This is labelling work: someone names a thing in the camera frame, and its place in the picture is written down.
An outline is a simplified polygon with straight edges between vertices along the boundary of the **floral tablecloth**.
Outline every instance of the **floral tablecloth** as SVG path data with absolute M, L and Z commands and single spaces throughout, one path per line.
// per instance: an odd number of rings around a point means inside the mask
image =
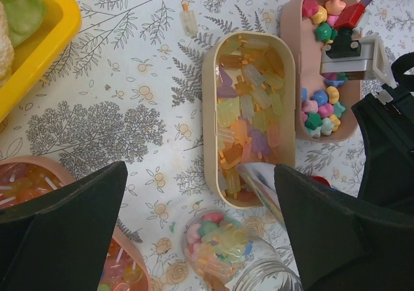
M 182 1 L 197 15 L 195 38 L 183 33 Z M 289 238 L 267 210 L 232 210 L 209 191 L 201 131 L 205 51 L 235 30 L 277 34 L 287 1 L 77 0 L 82 29 L 46 81 L 0 123 L 0 160 L 44 155 L 76 178 L 125 160 L 118 225 L 145 256 L 153 291 L 201 289 L 180 238 L 186 221 L 208 208 L 229 210 L 296 270 Z M 375 0 L 369 8 L 365 33 L 382 36 L 391 62 L 414 50 L 412 0 Z M 379 85 L 365 82 L 363 94 Z M 351 195 L 358 193 L 364 159 L 359 131 L 340 143 L 297 141 L 297 169 Z

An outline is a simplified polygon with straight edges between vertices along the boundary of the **red connector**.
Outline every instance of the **red connector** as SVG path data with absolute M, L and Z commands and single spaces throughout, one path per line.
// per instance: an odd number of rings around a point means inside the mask
M 336 21 L 334 28 L 336 30 L 343 27 L 355 28 L 364 12 L 365 6 L 362 3 L 346 7 Z

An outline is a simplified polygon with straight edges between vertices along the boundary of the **tabletop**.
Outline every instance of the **tabletop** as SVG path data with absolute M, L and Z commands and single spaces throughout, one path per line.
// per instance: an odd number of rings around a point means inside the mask
M 253 228 L 297 271 L 289 238 L 269 211 L 233 210 L 210 192 L 201 130 L 205 52 L 236 30 L 277 34 L 289 0 L 76 1 L 80 33 L 45 81 L 0 123 L 0 160 L 43 155 L 76 178 L 125 160 L 129 176 L 117 224 L 144 255 L 152 291 L 201 290 L 180 240 L 186 222 L 210 208 L 229 211 Z M 182 29 L 183 1 L 197 16 L 194 38 Z M 365 34 L 381 35 L 390 62 L 414 50 L 412 6 L 412 0 L 369 6 Z M 379 81 L 365 81 L 362 91 L 379 89 Z M 71 132 L 74 121 L 84 122 L 79 133 Z M 82 128 L 96 132 L 82 136 Z M 324 176 L 351 195 L 358 193 L 364 161 L 360 131 L 339 143 L 296 142 L 296 169 Z

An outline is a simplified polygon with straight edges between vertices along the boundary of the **yellow tray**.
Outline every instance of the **yellow tray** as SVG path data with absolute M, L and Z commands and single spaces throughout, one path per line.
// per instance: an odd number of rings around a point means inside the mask
M 38 31 L 15 48 L 12 77 L 0 88 L 0 122 L 42 77 L 79 31 L 81 14 L 75 0 L 42 0 L 47 14 Z

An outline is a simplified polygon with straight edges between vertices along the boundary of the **pink container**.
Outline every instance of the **pink container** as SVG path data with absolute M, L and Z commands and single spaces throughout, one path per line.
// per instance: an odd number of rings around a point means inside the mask
M 324 5 L 329 0 L 317 0 Z M 342 0 L 353 5 L 358 0 Z M 341 126 L 330 136 L 312 138 L 306 132 L 301 116 L 301 88 L 307 89 L 310 98 L 318 89 L 326 89 L 320 75 L 322 42 L 316 41 L 311 19 L 302 19 L 303 0 L 290 0 L 283 7 L 280 24 L 280 37 L 289 46 L 296 64 L 296 110 L 295 129 L 297 138 L 313 142 L 338 142 L 348 139 L 355 132 L 358 122 L 351 107 L 361 99 L 361 81 L 346 81 L 338 87 L 340 103 L 346 107 L 341 117 Z
M 75 182 L 75 178 L 59 163 L 43 156 L 20 156 L 16 158 L 10 158 L 8 160 L 0 161 L 0 166 L 5 164 L 14 164 L 14 163 L 26 163 L 26 164 L 35 164 L 41 166 L 51 173 L 53 173 L 60 182 L 66 186 Z M 140 267 L 144 273 L 144 277 L 133 286 L 131 286 L 131 291 L 150 291 L 150 279 L 147 268 L 145 266 L 144 258 L 140 253 L 139 249 L 122 233 L 122 231 L 115 226 L 113 239 L 124 249 L 126 253 L 135 261 L 136 265 Z

